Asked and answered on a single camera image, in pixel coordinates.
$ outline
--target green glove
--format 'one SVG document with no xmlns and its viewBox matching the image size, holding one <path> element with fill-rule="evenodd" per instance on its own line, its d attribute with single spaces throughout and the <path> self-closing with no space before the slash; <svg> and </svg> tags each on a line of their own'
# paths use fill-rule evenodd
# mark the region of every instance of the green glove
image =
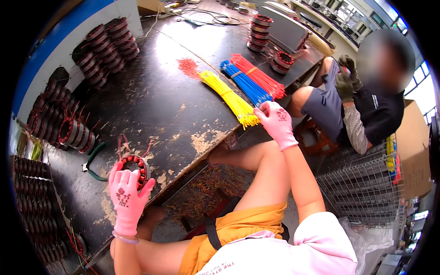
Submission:
<svg viewBox="0 0 440 275">
<path fill-rule="evenodd" d="M 351 59 L 348 55 L 341 55 L 337 63 L 339 64 L 339 66 L 345 66 L 347 67 L 347 69 L 350 70 L 350 79 L 353 83 L 353 88 L 355 91 L 360 90 L 363 85 L 359 80 L 354 60 Z"/>
<path fill-rule="evenodd" d="M 353 101 L 353 83 L 350 75 L 342 66 L 339 67 L 341 72 L 336 75 L 336 90 L 342 103 Z"/>
</svg>

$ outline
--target glove logo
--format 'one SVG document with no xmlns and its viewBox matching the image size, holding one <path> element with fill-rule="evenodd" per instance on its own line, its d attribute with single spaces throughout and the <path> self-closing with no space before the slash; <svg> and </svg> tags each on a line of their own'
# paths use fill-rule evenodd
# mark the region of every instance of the glove logo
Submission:
<svg viewBox="0 0 440 275">
<path fill-rule="evenodd" d="M 119 188 L 116 192 L 117 200 L 119 201 L 119 205 L 123 207 L 128 207 L 128 200 L 130 199 L 130 194 L 124 195 L 124 189 Z"/>
<path fill-rule="evenodd" d="M 287 112 L 283 108 L 279 108 L 276 114 L 278 115 L 278 121 L 287 121 Z"/>
</svg>

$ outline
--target green-handled pliers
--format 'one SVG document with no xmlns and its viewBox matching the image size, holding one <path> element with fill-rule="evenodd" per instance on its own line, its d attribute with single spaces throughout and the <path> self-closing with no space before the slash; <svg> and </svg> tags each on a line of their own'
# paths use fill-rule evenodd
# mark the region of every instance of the green-handled pliers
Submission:
<svg viewBox="0 0 440 275">
<path fill-rule="evenodd" d="M 88 166 L 90 165 L 90 163 L 93 161 L 93 159 L 95 158 L 96 154 L 102 149 L 104 148 L 104 146 L 106 145 L 105 142 L 99 144 L 98 146 L 96 146 L 96 148 L 93 150 L 92 154 L 90 154 L 90 157 L 88 158 L 87 162 L 84 163 L 83 166 L 83 172 L 88 171 L 88 173 L 94 177 L 95 179 L 99 180 L 99 181 L 107 181 L 107 178 L 102 178 L 100 176 L 98 176 L 95 172 L 93 172 L 92 170 L 90 170 L 88 168 Z"/>
</svg>

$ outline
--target plastic bag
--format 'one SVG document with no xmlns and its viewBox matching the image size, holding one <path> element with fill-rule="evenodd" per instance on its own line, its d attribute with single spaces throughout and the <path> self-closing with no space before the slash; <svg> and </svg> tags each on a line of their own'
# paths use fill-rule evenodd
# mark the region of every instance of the plastic bag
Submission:
<svg viewBox="0 0 440 275">
<path fill-rule="evenodd" d="M 339 223 L 347 233 L 356 253 L 358 264 L 355 274 L 362 275 L 365 270 L 365 255 L 377 249 L 383 249 L 394 245 L 392 228 L 365 229 L 351 227 L 348 217 L 339 218 Z"/>
</svg>

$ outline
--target hand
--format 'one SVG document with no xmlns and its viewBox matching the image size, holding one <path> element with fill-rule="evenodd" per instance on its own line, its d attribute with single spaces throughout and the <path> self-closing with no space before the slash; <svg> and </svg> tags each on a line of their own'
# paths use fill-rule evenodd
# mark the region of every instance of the hand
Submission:
<svg viewBox="0 0 440 275">
<path fill-rule="evenodd" d="M 353 101 L 353 84 L 349 74 L 340 67 L 340 73 L 336 75 L 336 90 L 342 103 Z"/>
<path fill-rule="evenodd" d="M 347 67 L 352 73 L 356 71 L 355 62 L 348 55 L 341 55 L 337 63 L 339 66 Z"/>
<path fill-rule="evenodd" d="M 292 118 L 278 103 L 263 102 L 259 109 L 253 109 L 253 113 L 259 118 L 268 134 L 278 143 L 281 152 L 298 144 L 292 133 Z"/>
<path fill-rule="evenodd" d="M 363 87 L 363 84 L 360 82 L 359 76 L 357 74 L 355 62 L 348 55 L 341 55 L 337 62 L 339 66 L 345 66 L 350 70 L 350 79 L 353 84 L 353 89 L 355 91 L 360 90 Z"/>
<path fill-rule="evenodd" d="M 134 236 L 155 180 L 149 179 L 138 194 L 139 170 L 120 171 L 122 166 L 122 162 L 118 161 L 111 169 L 109 176 L 110 197 L 117 213 L 114 230 L 120 235 Z"/>
</svg>

